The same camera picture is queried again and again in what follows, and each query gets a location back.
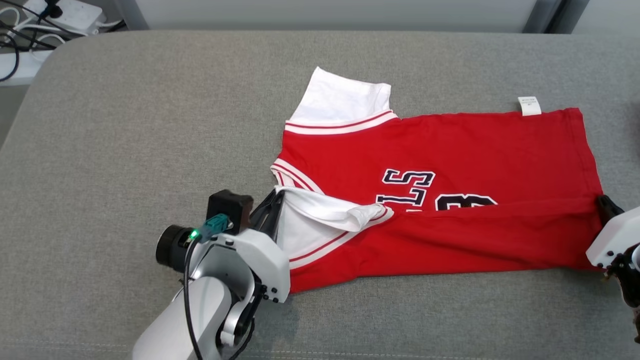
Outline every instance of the red fabric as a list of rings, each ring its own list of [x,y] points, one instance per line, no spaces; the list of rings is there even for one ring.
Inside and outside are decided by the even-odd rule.
[[[279,158],[325,194],[359,204],[426,191],[421,206],[386,202],[390,220],[292,270],[293,292],[358,276],[589,268],[585,251],[601,229],[602,189],[578,109],[423,115],[339,135],[285,131]],[[384,183],[388,169],[399,172],[394,179],[435,176],[429,186],[417,177]],[[442,194],[497,205],[437,211]]]

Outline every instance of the power strip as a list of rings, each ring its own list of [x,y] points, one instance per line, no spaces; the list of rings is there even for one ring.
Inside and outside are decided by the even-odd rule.
[[[107,20],[102,8],[78,0],[60,0],[56,5],[62,9],[62,16],[55,19],[47,17],[47,20],[67,30],[97,34],[97,23]],[[42,13],[47,8],[47,3],[44,0],[28,0],[24,7],[35,13]],[[29,18],[35,17],[32,13],[28,13],[27,16]]]
[[[53,53],[53,50],[34,51],[40,59],[46,59]],[[0,54],[0,78],[8,75],[15,65],[15,54]],[[15,74],[9,80],[0,83],[0,86],[29,85],[36,76],[38,70],[42,66],[42,62],[34,59],[29,53],[20,53],[20,63]]]

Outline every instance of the gray table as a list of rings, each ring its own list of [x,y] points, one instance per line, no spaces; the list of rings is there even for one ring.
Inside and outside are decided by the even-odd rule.
[[[0,358],[120,359],[179,289],[172,223],[263,198],[316,65],[386,82],[400,117],[579,107],[606,193],[640,205],[640,43],[378,32],[141,32],[75,40],[0,151]],[[637,359],[613,282],[570,270],[359,279],[265,304],[242,358]]]

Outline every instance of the floor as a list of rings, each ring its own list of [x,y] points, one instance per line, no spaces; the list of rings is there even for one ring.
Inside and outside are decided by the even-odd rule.
[[[28,85],[0,86],[0,149],[28,88]]]

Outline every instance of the care label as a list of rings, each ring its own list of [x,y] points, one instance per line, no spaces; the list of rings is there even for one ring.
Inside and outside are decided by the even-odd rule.
[[[535,96],[518,97],[520,106],[522,107],[522,116],[541,115],[540,104]]]

